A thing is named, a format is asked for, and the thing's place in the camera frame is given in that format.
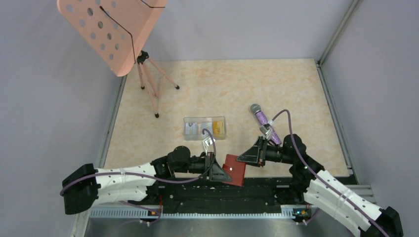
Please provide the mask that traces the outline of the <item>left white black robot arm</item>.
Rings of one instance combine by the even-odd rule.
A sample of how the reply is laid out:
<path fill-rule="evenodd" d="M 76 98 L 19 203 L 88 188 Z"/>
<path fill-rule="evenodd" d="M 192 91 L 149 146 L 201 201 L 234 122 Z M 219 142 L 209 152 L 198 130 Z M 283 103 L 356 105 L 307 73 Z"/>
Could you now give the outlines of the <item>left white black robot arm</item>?
<path fill-rule="evenodd" d="M 232 181 L 216 161 L 214 152 L 192 156 L 178 146 L 166 156 L 133 167 L 101 169 L 92 163 L 82 165 L 62 181 L 60 196 L 67 215 L 79 214 L 103 203 L 160 201 L 162 184 L 187 184 L 203 179 Z"/>

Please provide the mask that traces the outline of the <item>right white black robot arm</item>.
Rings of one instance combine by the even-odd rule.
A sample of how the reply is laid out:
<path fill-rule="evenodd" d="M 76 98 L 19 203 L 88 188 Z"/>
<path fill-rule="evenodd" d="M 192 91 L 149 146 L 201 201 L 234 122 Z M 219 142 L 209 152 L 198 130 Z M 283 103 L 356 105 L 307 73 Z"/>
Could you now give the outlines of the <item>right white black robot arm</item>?
<path fill-rule="evenodd" d="M 282 146 L 271 146 L 260 136 L 237 161 L 256 167 L 267 161 L 291 164 L 291 200 L 316 206 L 356 237 L 404 235 L 400 215 L 394 208 L 379 207 L 342 184 L 306 153 L 306 145 L 296 134 L 287 135 Z"/>

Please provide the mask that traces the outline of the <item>red leather card holder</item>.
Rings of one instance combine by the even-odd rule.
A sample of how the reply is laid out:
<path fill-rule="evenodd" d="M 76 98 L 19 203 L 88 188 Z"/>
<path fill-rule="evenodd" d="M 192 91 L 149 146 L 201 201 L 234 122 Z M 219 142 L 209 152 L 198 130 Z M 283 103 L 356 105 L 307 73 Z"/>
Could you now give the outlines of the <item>red leather card holder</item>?
<path fill-rule="evenodd" d="M 223 164 L 223 170 L 231 177 L 231 181 L 224 181 L 223 184 L 243 186 L 246 164 L 244 162 L 237 161 L 236 155 L 227 154 L 225 163 Z"/>

